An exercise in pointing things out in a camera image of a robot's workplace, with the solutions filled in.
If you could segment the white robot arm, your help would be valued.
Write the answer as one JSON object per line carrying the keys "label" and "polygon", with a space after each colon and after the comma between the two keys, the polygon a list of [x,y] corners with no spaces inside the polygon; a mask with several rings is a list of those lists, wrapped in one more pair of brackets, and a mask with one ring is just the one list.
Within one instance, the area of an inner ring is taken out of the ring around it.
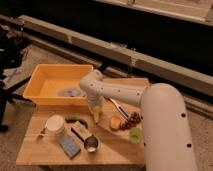
{"label": "white robot arm", "polygon": [[186,105],[175,87],[107,83],[99,70],[84,76],[79,85],[90,108],[102,96],[141,108],[146,171],[198,171]]}

